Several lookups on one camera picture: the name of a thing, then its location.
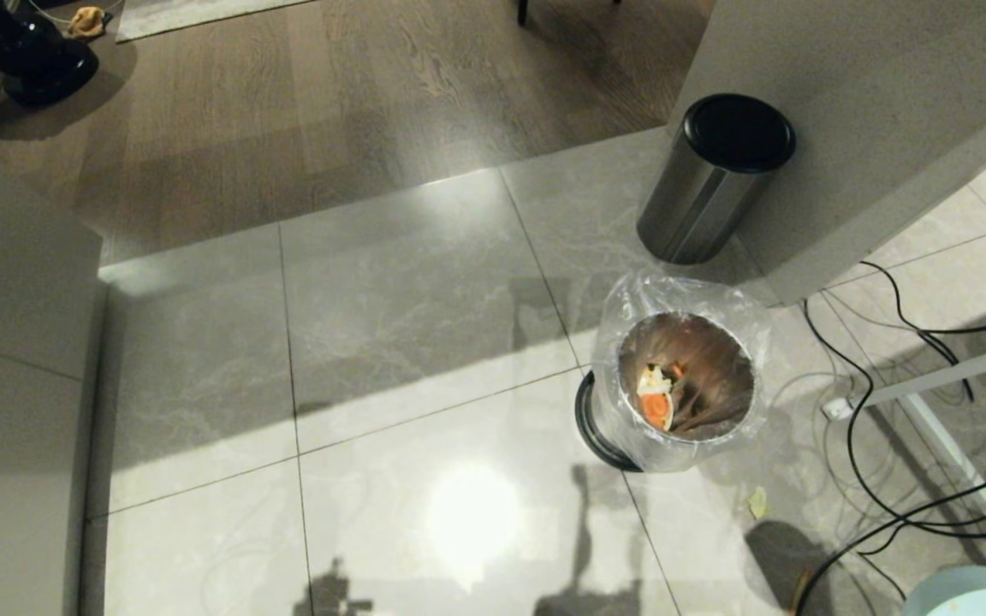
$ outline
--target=food waste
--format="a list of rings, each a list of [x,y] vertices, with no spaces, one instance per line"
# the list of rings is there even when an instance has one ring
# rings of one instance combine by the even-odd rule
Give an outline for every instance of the food waste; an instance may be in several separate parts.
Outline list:
[[[696,416],[701,390],[689,394],[687,370],[680,364],[647,364],[638,379],[638,399],[645,421],[664,432],[678,432]]]

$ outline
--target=rug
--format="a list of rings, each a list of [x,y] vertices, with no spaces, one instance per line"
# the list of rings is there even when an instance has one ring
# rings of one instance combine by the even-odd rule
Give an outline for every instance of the rug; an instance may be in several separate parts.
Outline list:
[[[306,1],[308,0],[127,0],[120,15],[116,42],[124,43],[125,40],[142,39],[160,32],[181,30],[183,27]]]

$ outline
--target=black vase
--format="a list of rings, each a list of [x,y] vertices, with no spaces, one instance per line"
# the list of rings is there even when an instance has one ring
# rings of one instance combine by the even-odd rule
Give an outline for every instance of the black vase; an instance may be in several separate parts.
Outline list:
[[[98,56],[63,38],[39,15],[12,15],[0,0],[0,70],[3,89],[25,106],[69,97],[98,72]]]

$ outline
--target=tile floor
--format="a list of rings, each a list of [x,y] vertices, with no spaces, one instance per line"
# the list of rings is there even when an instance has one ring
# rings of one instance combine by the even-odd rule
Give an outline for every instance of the tile floor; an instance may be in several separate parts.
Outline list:
[[[576,434],[620,273],[724,281],[769,303],[738,241],[697,269],[639,246],[664,144],[662,129],[636,133],[103,269],[86,612],[783,613],[799,571],[883,518],[853,481],[845,426],[818,412],[860,383],[797,307],[770,311],[770,403],[751,445],[633,475]],[[920,323],[986,319],[986,172],[872,258]],[[889,319],[881,277],[838,283],[810,302],[827,339],[881,382],[936,366],[856,315]],[[976,386],[973,406],[952,387],[931,402],[986,468],[986,378]],[[871,410],[856,444],[897,506],[951,486],[903,413]],[[986,543],[905,531],[876,561],[910,589],[986,561]],[[810,613],[897,606],[846,557]]]

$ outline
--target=stainless steel trash can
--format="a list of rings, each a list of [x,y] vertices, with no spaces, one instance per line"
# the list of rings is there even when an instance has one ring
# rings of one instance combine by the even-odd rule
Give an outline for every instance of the stainless steel trash can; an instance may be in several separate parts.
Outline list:
[[[709,261],[796,145],[786,117],[758,98],[715,94],[697,101],[638,220],[645,248],[670,263]]]

